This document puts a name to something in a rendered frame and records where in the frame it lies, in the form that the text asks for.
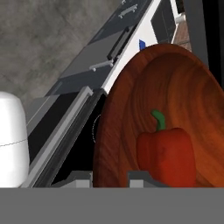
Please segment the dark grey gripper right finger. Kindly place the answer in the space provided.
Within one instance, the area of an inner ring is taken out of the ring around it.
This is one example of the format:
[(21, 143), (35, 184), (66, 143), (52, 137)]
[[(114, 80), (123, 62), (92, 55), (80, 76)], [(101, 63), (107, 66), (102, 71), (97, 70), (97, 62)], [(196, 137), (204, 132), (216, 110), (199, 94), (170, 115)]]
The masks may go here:
[(129, 171), (127, 177), (129, 188), (166, 187), (153, 179), (147, 171)]

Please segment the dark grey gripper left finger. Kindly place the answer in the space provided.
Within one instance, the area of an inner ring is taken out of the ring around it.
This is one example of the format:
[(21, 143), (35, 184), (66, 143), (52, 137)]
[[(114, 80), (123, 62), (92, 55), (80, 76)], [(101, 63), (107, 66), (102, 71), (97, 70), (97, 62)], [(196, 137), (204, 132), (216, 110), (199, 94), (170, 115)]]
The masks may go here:
[(91, 171), (72, 171), (68, 177), (53, 184), (54, 188), (91, 188), (93, 186), (93, 173)]

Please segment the red bell pepper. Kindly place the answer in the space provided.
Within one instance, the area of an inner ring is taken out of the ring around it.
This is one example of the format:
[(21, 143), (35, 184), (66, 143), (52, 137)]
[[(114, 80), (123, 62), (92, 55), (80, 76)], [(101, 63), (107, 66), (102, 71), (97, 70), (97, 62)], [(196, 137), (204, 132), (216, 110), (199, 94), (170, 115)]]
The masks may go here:
[(170, 187), (194, 187), (196, 162), (190, 135), (182, 128), (167, 129), (165, 116), (153, 109), (154, 132), (141, 133), (136, 140), (136, 159), (142, 171)]

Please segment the brown wooden bowl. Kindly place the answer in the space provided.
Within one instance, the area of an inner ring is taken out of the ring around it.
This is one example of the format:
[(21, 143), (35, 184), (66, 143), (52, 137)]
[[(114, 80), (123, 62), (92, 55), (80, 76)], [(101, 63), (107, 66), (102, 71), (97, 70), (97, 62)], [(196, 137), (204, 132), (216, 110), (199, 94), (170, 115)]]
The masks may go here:
[(156, 109), (167, 129), (191, 137), (194, 187), (224, 187), (224, 90), (192, 52), (172, 44), (149, 46), (120, 72), (101, 112), (94, 147), (96, 187), (125, 187), (129, 171), (141, 171), (137, 137), (154, 132)]

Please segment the dark sink basin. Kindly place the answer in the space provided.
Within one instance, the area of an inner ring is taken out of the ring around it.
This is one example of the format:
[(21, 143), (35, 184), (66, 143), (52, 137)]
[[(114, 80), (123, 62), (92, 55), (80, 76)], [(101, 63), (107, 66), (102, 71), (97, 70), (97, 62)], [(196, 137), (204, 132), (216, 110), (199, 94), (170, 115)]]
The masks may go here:
[(171, 43), (176, 24), (170, 0), (161, 0), (154, 13), (151, 24), (158, 43)]

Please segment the white rounded cylinder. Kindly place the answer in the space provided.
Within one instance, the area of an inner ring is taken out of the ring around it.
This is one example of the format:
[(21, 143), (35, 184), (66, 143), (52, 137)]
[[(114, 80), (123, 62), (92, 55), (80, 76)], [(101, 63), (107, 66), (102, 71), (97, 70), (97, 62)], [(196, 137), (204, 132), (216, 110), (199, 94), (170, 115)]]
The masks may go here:
[(20, 187), (28, 177), (25, 111), (14, 94), (0, 91), (0, 188)]

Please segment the dark grey drawer front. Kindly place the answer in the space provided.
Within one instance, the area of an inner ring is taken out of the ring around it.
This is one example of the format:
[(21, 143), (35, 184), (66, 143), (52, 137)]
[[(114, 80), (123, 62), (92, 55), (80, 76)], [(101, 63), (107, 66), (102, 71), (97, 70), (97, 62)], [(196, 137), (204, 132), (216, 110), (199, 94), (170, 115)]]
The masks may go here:
[[(110, 16), (102, 28), (94, 35), (90, 40), (90, 44), (104, 39), (107, 36), (112, 35), (113, 33), (120, 32), (124, 30), (127, 26), (133, 26), (137, 24), (148, 7), (150, 6), (152, 0), (122, 0), (121, 4), (115, 10), (115, 12)], [(126, 14), (123, 18), (119, 18), (118, 15), (125, 9), (131, 7), (132, 5), (137, 4), (136, 11)]]

